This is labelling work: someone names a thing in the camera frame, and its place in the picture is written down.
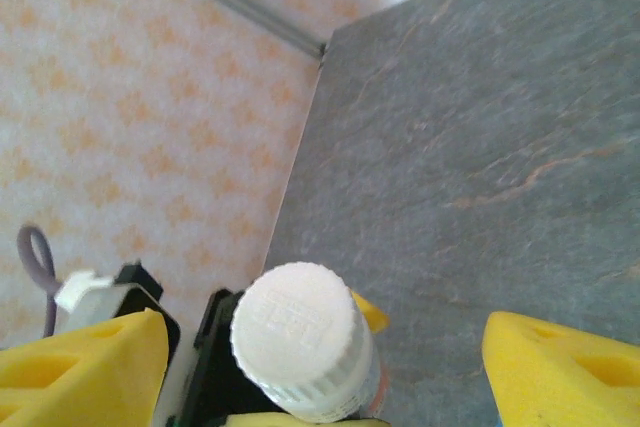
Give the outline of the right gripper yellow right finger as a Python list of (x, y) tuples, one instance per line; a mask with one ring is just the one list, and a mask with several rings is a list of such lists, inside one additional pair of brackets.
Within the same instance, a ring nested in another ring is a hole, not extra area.
[(482, 359), (503, 426), (637, 426), (639, 347), (511, 312)]

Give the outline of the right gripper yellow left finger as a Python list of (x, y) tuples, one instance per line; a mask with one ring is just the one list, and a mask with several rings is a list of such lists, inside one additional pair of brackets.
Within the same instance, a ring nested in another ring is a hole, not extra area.
[(163, 316), (128, 314), (1, 353), (4, 426), (149, 426), (169, 358)]

